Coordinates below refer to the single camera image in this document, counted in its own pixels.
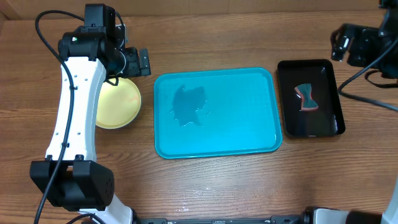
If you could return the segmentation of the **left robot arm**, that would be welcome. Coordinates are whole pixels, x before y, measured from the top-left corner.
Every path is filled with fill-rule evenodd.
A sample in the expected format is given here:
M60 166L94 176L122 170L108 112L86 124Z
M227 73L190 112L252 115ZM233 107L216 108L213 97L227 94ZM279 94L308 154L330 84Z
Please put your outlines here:
M118 199L113 172L96 161L95 127L104 83L150 75L146 49L126 46L120 14L105 4L87 4L82 25L52 50L62 69L54 133L45 159L30 165L42 202L77 212L92 223L138 223L136 212Z

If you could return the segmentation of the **yellow-green plate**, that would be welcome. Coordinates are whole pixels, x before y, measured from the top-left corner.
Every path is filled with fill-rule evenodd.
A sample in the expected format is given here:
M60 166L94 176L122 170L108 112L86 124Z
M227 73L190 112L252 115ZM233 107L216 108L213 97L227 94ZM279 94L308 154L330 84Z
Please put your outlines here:
M99 94L96 125L118 129L128 125L139 114L141 93L130 79L120 78L117 86L104 82Z

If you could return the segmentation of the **red and green sponge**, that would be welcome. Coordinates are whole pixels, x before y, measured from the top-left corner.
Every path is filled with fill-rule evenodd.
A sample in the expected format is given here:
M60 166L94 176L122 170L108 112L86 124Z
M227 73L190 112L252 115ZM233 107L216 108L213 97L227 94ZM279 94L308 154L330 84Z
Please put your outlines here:
M303 83L294 88L301 100L301 111L315 111L318 109L317 102L312 98L312 86L310 83Z

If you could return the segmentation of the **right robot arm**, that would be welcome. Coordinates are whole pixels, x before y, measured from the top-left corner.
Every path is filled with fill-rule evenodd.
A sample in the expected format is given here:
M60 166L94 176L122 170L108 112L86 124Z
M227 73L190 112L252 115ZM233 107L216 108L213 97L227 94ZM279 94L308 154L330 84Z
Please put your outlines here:
M397 79L397 0L379 1L379 7L386 10L383 21L378 28L343 24L331 35L331 59L340 61L346 52L347 63L361 67L358 73L344 81L338 88L339 95L353 100L380 106L392 111L397 107L389 103L352 95L343 88L361 75L365 78L373 73L381 77ZM335 210L331 208L307 208L300 216L299 223L397 223L397 187L394 187L392 198L382 214L359 211Z

